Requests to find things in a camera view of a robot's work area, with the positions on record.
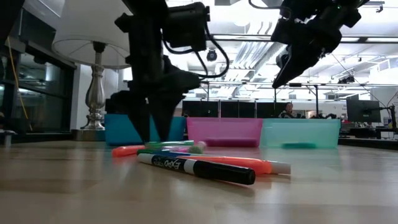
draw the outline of lamp stand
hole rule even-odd
[[[86,105],[88,106],[87,124],[80,130],[73,130],[72,133],[76,141],[104,141],[105,127],[101,124],[101,108],[105,106],[104,86],[102,77],[104,67],[101,66],[102,52],[105,44],[93,42],[95,49],[95,64],[91,66],[93,70],[90,86],[86,93]]]

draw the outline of black cable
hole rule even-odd
[[[390,105],[391,101],[394,99],[394,97],[396,97],[397,94],[398,94],[398,91],[394,94],[394,96],[390,99],[390,101],[388,101],[387,106]]]
[[[203,59],[202,59],[201,56],[199,55],[199,53],[198,53],[197,51],[194,51],[194,53],[195,53],[195,55],[198,57],[199,62],[200,62],[201,66],[203,67],[203,69],[205,70],[205,73],[206,73],[206,75],[200,75],[200,74],[198,74],[198,76],[201,77],[200,81],[202,81],[202,80],[208,78],[208,76],[209,76],[209,71],[208,71],[208,69],[207,69],[207,67],[206,67],[206,65],[205,65],[205,62],[203,61]]]
[[[284,7],[284,6],[261,7],[261,6],[255,5],[252,2],[252,0],[249,0],[249,5],[255,9],[284,9],[289,13],[288,19],[292,18],[292,10],[288,7]]]
[[[192,52],[193,52],[193,49],[183,50],[183,51],[181,51],[181,52],[176,51],[176,50],[173,50],[173,49],[171,49],[171,48],[169,47],[169,45],[167,45],[167,42],[166,42],[166,40],[164,40],[164,39],[163,39],[163,44],[164,44],[165,48],[166,48],[170,53],[172,53],[172,54],[183,55],[183,54],[189,54],[189,53],[192,53]]]
[[[352,74],[347,70],[347,68],[344,67],[344,65],[336,58],[335,55],[333,55],[333,54],[331,54],[331,55],[336,59],[336,61],[340,64],[341,67],[343,67],[343,69],[344,69],[348,74],[352,75]],[[384,105],[384,103],[382,103],[382,102],[381,102],[377,97],[375,97],[367,88],[365,88],[365,86],[363,86],[362,83],[360,83],[356,78],[354,78],[354,80],[355,80],[358,84],[360,84],[371,96],[373,96],[373,98],[375,98],[381,105],[383,105],[383,106],[386,108],[386,106]]]
[[[336,61],[341,65],[341,67],[343,67],[343,69],[344,69],[348,74],[352,75],[352,74],[347,70],[347,68],[344,67],[344,65],[336,58],[335,55],[333,55],[333,54],[331,54],[331,55],[336,59]],[[365,88],[365,86],[363,86],[362,83],[360,83],[356,78],[354,78],[354,80],[355,80],[358,84],[360,84],[371,96],[373,96],[373,98],[375,98],[381,105],[383,105],[383,107],[387,108],[387,107],[384,105],[384,103],[381,102],[377,97],[375,97],[367,88]],[[391,114],[390,114],[390,111],[389,111],[388,109],[387,109],[387,113],[388,113],[388,117],[391,119]]]
[[[205,30],[206,30],[207,36],[208,36],[209,40],[211,41],[211,43],[213,43],[214,46],[216,46],[216,48],[221,52],[221,54],[224,56],[224,58],[226,60],[226,67],[225,67],[224,71],[222,71],[219,75],[208,75],[207,78],[223,77],[229,70],[228,55],[226,54],[225,50],[217,43],[217,41],[210,35],[210,31],[209,31],[209,27],[207,26],[207,22],[205,24]]]

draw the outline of orange marker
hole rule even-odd
[[[145,146],[121,146],[112,150],[113,157],[124,157],[137,154],[140,149],[145,149]]]
[[[178,156],[182,159],[194,159],[198,161],[217,162],[228,164],[232,166],[240,166],[251,168],[255,171],[256,175],[261,174],[290,174],[290,164],[262,161],[260,159],[228,157],[228,156]]]

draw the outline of white lamp shade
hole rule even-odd
[[[127,68],[128,34],[114,21],[123,13],[131,15],[122,0],[66,0],[52,44],[53,51],[76,63],[95,63],[93,41],[106,44],[102,53],[105,68]]]

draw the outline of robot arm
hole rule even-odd
[[[358,8],[368,1],[284,0],[280,10],[282,18],[271,40],[287,47],[277,57],[280,72],[272,87],[285,85],[332,53],[340,44],[341,27],[355,26],[361,19]]]
[[[150,140],[149,120],[154,120],[161,141],[169,136],[174,109],[183,93],[200,87],[199,75],[174,67],[162,53],[162,41],[171,47],[206,50],[210,10],[201,2],[168,8],[164,0],[123,0],[134,14],[123,14],[115,24],[129,35],[132,81],[129,91],[111,96],[115,108],[126,111],[144,142]]]

